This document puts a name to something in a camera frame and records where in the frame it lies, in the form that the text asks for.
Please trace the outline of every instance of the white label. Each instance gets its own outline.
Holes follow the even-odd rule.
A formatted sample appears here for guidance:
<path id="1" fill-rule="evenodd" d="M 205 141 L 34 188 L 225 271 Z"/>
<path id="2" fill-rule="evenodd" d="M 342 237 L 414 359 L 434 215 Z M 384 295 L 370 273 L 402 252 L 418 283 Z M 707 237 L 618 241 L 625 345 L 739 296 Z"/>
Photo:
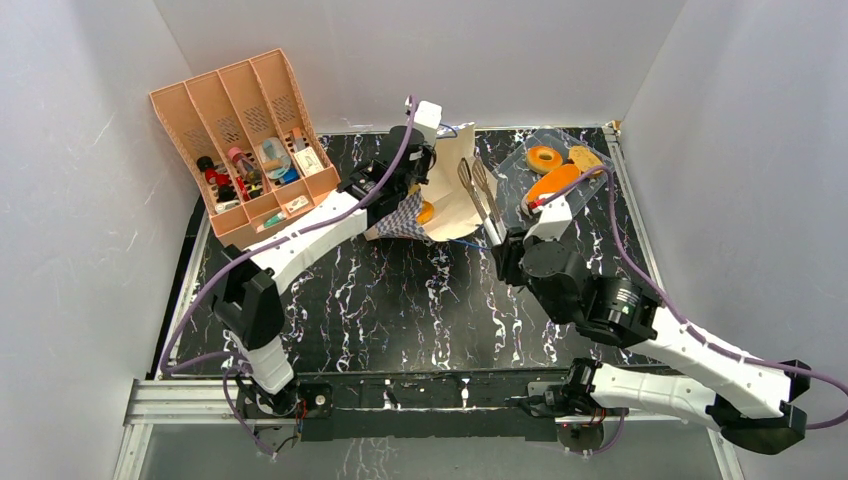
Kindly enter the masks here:
<path id="1" fill-rule="evenodd" d="M 309 204 L 309 200 L 306 199 L 306 196 L 301 195 L 301 196 L 295 198 L 294 200 L 292 200 L 291 202 L 287 203 L 286 204 L 286 210 L 288 210 L 289 213 L 294 213 L 294 212 L 300 210 L 301 208 L 307 206 L 308 204 Z"/>
<path id="2" fill-rule="evenodd" d="M 306 147 L 295 153 L 294 159 L 304 177 L 314 175 L 324 169 L 324 166 L 321 165 L 321 160 L 318 159 L 318 155 L 312 147 Z"/>

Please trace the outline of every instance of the checkered cloth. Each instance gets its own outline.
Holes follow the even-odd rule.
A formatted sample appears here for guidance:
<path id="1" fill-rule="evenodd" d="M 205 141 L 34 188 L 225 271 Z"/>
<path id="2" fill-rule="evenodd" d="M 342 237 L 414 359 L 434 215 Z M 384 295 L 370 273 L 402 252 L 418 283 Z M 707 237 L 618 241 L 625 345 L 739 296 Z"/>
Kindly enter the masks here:
<path id="1" fill-rule="evenodd" d="M 414 240 L 430 240 L 427 233 L 416 220 L 421 213 L 424 199 L 421 190 L 403 199 L 397 210 L 377 222 L 377 234 L 381 238 L 412 238 Z"/>

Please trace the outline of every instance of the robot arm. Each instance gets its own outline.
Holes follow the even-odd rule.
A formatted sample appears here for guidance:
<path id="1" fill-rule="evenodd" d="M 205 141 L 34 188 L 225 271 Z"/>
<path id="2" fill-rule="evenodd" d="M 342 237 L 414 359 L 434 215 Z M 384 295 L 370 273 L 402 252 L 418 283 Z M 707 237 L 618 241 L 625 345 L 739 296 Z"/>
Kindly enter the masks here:
<path id="1" fill-rule="evenodd" d="M 252 393 L 268 411 L 285 414 L 298 402 L 296 375 L 279 336 L 285 321 L 281 292 L 330 249 L 365 232 L 394 212 L 413 185 L 427 183 L 427 172 L 435 157 L 441 107 L 420 102 L 410 115 L 413 115 L 413 129 L 400 161 L 367 204 L 361 202 L 389 170 L 403 145 L 406 126 L 392 128 L 382 141 L 380 155 L 360 165 L 320 205 L 247 250 L 259 250 L 282 237 L 288 237 L 287 242 L 257 253 L 251 261 L 233 268 L 213 290 L 213 312 L 231 331 L 239 352 L 249 362 L 250 376 L 260 387 Z M 357 206 L 357 210 L 335 223 L 299 233 L 304 227 L 327 223 Z M 241 254 L 235 247 L 228 247 L 224 252 L 227 260 Z"/>
<path id="2" fill-rule="evenodd" d="M 568 204 L 560 197 L 542 208 L 539 224 L 510 230 L 493 248 L 499 280 L 526 286 L 554 323 L 574 323 L 584 337 L 655 358 L 686 375 L 662 377 L 578 359 L 564 385 L 549 387 L 543 399 L 549 409 L 632 407 L 673 415 L 766 454 L 804 438 L 806 414 L 789 402 L 809 388 L 809 377 L 720 355 L 660 308 L 653 292 L 625 278 L 592 275 L 583 258 L 558 241 L 571 219 Z M 694 328 L 709 343 L 750 356 Z M 797 360 L 791 364 L 809 368 Z"/>

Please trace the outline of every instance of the desk organizer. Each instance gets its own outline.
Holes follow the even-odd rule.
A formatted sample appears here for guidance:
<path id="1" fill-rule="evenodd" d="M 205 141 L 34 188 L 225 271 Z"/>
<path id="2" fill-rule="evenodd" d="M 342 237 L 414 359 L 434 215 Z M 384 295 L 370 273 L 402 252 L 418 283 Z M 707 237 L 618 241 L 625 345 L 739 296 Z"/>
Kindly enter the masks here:
<path id="1" fill-rule="evenodd" d="M 336 168 L 315 136 L 291 65 L 280 49 L 156 90 L 150 99 L 197 182 L 212 229 L 224 245 L 243 249 L 272 236 L 315 208 L 339 183 Z M 297 169 L 298 180 L 283 183 L 270 178 L 258 162 L 262 143 L 269 137 L 279 138 L 292 159 L 297 150 L 312 147 L 323 168 L 304 175 L 293 161 L 291 168 Z M 238 205 L 218 212 L 218 186 L 210 185 L 197 161 L 209 157 L 214 168 L 226 172 L 235 186 L 241 174 L 227 156 L 233 147 L 257 159 L 262 194 L 248 198 L 235 188 Z M 284 208 L 301 196 L 307 200 L 305 206 L 294 212 Z M 265 227 L 281 213 L 282 221 Z"/>

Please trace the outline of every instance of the black marble tabletop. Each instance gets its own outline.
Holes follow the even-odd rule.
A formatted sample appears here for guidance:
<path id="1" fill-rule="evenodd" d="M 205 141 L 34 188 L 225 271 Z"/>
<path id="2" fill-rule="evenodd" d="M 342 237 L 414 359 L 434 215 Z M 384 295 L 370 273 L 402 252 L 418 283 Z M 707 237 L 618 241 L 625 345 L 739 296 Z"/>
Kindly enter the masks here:
<path id="1" fill-rule="evenodd" d="M 608 154 L 599 128 L 559 131 Z M 531 134 L 479 131 L 476 143 L 494 170 Z M 333 135 L 321 140 L 344 178 L 356 164 L 375 156 L 380 138 Z M 575 213 L 564 241 L 595 273 L 631 277 L 612 239 L 607 188 Z M 624 195 L 618 184 L 615 189 L 617 227 L 628 254 L 644 268 Z M 483 233 L 478 230 L 464 240 L 482 244 Z M 220 249 L 210 234 L 195 292 L 221 268 L 215 261 Z M 456 242 L 369 242 L 360 236 L 322 257 L 281 299 L 286 326 L 280 335 L 298 372 L 563 367 L 582 356 L 614 364 L 648 363 L 645 357 L 586 340 L 572 326 L 552 324 L 528 291 L 497 281 L 487 251 Z M 205 301 L 180 340 L 177 360 L 225 348 L 234 345 Z M 188 375 L 219 376 L 221 371 L 220 363 L 211 362 Z"/>

